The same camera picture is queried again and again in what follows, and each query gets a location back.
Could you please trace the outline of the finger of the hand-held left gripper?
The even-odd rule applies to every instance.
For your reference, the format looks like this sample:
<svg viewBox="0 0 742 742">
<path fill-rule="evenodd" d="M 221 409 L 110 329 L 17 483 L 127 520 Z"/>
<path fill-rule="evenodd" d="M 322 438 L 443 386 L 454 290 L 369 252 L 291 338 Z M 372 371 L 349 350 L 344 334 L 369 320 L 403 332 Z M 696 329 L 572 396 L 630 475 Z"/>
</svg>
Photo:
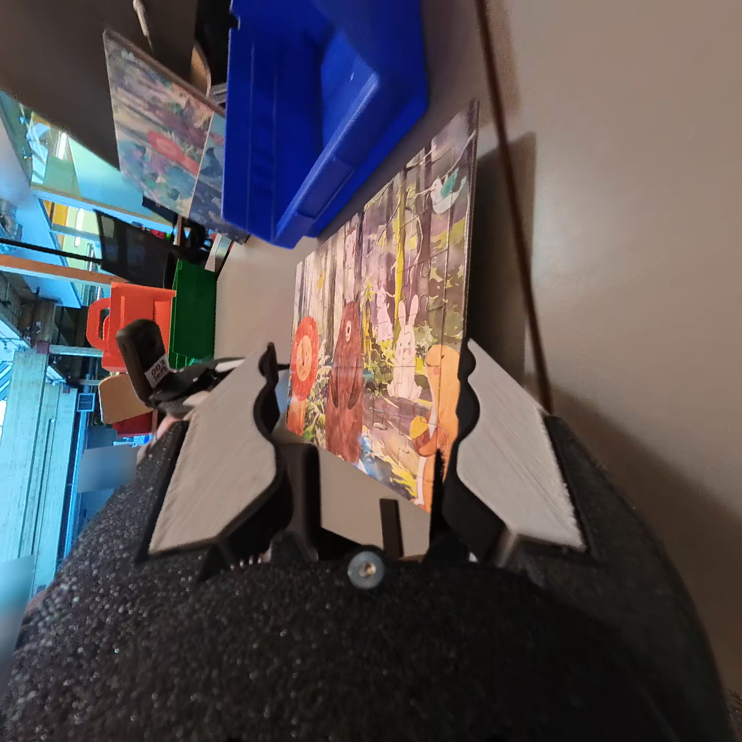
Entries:
<svg viewBox="0 0 742 742">
<path fill-rule="evenodd" d="M 201 364 L 199 373 L 188 381 L 185 390 L 167 401 L 167 415 L 192 415 L 211 391 L 245 360 L 245 357 L 228 357 Z"/>
</svg>

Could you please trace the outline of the forest animal jigsaw puzzle board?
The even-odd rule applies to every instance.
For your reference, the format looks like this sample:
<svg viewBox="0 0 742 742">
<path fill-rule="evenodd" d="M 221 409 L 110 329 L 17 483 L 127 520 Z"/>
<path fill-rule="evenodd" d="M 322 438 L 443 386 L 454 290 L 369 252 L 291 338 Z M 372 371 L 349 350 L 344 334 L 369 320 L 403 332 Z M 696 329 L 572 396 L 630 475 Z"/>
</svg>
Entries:
<svg viewBox="0 0 742 742">
<path fill-rule="evenodd" d="M 458 435 L 479 102 L 297 267 L 286 426 L 430 513 Z"/>
</svg>

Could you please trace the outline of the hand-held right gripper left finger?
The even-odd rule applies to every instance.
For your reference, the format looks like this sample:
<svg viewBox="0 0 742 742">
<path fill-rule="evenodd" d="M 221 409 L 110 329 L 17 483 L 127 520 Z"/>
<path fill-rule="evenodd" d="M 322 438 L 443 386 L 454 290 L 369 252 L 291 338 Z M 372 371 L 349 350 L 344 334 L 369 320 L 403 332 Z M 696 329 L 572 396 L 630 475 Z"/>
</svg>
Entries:
<svg viewBox="0 0 742 742">
<path fill-rule="evenodd" d="M 273 342 L 255 349 L 198 403 L 146 548 L 148 557 L 215 546 L 258 557 L 286 523 L 273 431 L 281 418 Z"/>
</svg>

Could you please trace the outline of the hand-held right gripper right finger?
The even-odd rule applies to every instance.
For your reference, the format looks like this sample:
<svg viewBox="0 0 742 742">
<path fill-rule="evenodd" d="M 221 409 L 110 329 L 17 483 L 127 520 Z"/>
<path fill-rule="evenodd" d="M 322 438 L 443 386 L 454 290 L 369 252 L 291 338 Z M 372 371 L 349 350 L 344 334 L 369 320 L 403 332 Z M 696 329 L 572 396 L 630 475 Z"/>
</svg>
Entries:
<svg viewBox="0 0 742 742">
<path fill-rule="evenodd" d="M 545 410 L 475 340 L 467 350 L 478 417 L 459 444 L 459 480 L 504 525 L 508 541 L 585 551 Z"/>
</svg>

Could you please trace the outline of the black divider panel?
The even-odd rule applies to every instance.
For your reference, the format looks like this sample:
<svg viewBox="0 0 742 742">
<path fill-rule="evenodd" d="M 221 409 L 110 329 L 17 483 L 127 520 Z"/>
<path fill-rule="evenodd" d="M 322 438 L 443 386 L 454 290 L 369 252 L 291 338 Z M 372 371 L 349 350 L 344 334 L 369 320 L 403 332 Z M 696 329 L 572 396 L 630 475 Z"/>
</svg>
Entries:
<svg viewBox="0 0 742 742">
<path fill-rule="evenodd" d="M 226 81 L 229 1 L 2 1 L 1 86 L 118 167 L 103 33 L 114 31 L 191 81 L 195 44 Z"/>
</svg>

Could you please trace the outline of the green plastic bin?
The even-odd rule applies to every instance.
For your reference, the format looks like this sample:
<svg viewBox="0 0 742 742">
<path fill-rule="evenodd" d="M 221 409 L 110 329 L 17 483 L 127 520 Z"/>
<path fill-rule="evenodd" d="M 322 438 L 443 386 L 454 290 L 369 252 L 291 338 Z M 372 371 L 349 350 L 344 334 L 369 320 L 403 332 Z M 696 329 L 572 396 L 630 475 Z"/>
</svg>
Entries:
<svg viewBox="0 0 742 742">
<path fill-rule="evenodd" d="M 179 260 L 174 273 L 169 363 L 175 369 L 214 357 L 217 278 Z"/>
</svg>

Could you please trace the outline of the grey desk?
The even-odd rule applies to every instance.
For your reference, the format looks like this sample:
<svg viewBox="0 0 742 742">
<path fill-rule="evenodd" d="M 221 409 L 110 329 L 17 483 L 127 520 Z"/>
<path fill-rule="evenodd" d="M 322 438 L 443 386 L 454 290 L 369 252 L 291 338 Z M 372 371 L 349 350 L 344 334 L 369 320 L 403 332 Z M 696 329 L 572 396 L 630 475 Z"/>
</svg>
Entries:
<svg viewBox="0 0 742 742">
<path fill-rule="evenodd" d="M 487 2 L 556 414 L 740 694 L 740 2 Z"/>
</svg>

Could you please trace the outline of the blue plastic object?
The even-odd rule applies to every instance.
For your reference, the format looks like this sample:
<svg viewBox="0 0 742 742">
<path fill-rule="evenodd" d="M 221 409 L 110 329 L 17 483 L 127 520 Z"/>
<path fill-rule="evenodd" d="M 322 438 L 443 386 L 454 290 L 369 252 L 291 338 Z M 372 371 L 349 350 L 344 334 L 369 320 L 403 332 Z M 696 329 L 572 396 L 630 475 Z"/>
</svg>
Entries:
<svg viewBox="0 0 742 742">
<path fill-rule="evenodd" d="M 235 1 L 223 218 L 317 237 L 428 106 L 418 1 Z"/>
</svg>

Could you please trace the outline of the tan curved object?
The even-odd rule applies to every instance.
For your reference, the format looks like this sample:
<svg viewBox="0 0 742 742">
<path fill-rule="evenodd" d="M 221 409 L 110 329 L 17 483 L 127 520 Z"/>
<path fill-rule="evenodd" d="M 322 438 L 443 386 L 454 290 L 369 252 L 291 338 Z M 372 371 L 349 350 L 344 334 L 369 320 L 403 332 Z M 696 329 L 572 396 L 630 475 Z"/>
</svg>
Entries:
<svg viewBox="0 0 742 742">
<path fill-rule="evenodd" d="M 98 384 L 102 420 L 106 424 L 153 413 L 137 396 L 127 373 L 103 378 Z"/>
</svg>

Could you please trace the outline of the black mesh office chair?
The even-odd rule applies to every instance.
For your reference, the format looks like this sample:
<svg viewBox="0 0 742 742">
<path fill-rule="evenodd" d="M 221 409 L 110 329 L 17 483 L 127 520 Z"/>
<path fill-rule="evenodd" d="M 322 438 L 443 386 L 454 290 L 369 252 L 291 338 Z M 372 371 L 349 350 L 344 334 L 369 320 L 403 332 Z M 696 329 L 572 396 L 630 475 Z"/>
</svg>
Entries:
<svg viewBox="0 0 742 742">
<path fill-rule="evenodd" d="M 101 269 L 130 283 L 164 286 L 172 245 L 149 231 L 96 210 Z"/>
</svg>

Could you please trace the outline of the dark blue illustrated puzzle box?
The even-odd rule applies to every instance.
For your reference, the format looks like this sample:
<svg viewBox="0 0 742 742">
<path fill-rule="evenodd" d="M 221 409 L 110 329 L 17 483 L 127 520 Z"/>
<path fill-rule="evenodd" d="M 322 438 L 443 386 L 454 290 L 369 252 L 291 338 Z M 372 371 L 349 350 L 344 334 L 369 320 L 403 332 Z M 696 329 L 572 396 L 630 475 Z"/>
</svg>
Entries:
<svg viewBox="0 0 742 742">
<path fill-rule="evenodd" d="M 224 112 L 115 31 L 103 32 L 121 174 L 177 216 L 244 243 L 222 218 Z"/>
</svg>

